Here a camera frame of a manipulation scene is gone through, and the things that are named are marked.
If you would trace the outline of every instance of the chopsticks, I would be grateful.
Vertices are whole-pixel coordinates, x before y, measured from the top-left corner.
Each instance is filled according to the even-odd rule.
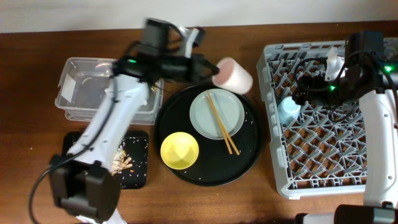
[[[220,117],[218,116],[216,107],[214,106],[213,100],[211,99],[210,92],[208,90],[207,90],[207,94],[208,94],[208,97],[206,96],[206,100],[207,100],[208,104],[210,105],[211,110],[213,111],[214,115],[216,116],[216,119],[217,119],[217,122],[218,122],[218,126],[220,127],[221,133],[223,134],[223,137],[224,137],[224,140],[225,140],[225,143],[226,143],[226,147],[228,148],[229,154],[232,154],[232,150],[231,150],[231,147],[229,146],[228,140],[230,141],[233,149],[235,150],[235,153],[237,155],[240,155],[238,149],[235,146],[235,143],[232,141],[231,136],[229,136],[228,132],[225,130],[225,127],[224,127],[223,123],[221,122]]]

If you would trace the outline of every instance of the brown tabletop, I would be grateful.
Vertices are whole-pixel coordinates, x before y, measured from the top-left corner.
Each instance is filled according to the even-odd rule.
[[[361,30],[398,36],[398,22],[286,24],[210,27],[196,52],[216,63],[230,56],[253,77],[247,94],[266,123],[256,64],[269,44],[343,40]],[[72,122],[54,105],[62,68],[69,57],[118,58],[141,36],[141,30],[94,30],[0,34],[0,223],[29,223],[28,194],[51,156],[61,151],[63,137],[88,123]],[[168,91],[182,89],[167,85]],[[165,93],[164,101],[170,94]],[[149,134],[146,186],[123,190],[119,211],[128,223],[280,223],[297,213],[333,212],[340,204],[362,204],[363,195],[288,200],[275,186],[269,132],[256,165],[237,181],[199,187],[178,179],[163,165],[153,144],[153,126],[131,126]],[[42,223],[78,223],[52,202],[49,181],[39,186],[34,211]]]

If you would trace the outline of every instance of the yellow cup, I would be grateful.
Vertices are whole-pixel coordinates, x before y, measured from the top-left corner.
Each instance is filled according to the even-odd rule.
[[[160,147],[160,156],[170,168],[186,169],[198,159],[199,145],[188,133],[173,133],[164,139]]]

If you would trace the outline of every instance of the green light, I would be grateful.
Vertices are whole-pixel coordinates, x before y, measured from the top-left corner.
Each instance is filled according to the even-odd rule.
[[[391,72],[392,67],[391,66],[384,66],[384,69],[386,69],[387,72]]]

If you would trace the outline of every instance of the black plate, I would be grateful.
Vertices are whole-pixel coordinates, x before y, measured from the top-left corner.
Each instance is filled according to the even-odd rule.
[[[80,132],[70,132],[63,139],[62,155],[66,155],[80,138]],[[148,134],[145,131],[128,131],[120,146],[131,157],[132,168],[124,169],[115,177],[121,181],[122,189],[140,189],[147,182]]]
[[[231,137],[241,152],[239,156],[228,153],[224,139],[208,139],[195,130],[189,117],[192,101],[201,92],[212,88],[217,87],[191,86],[174,94],[160,110],[155,123],[155,148],[159,156],[163,140],[172,133],[185,132],[197,140],[199,156],[191,167],[184,170],[167,168],[180,179],[201,186],[227,184],[240,178],[254,165],[262,149],[263,132],[259,115],[252,103],[242,95],[236,96],[243,104],[244,123]]]

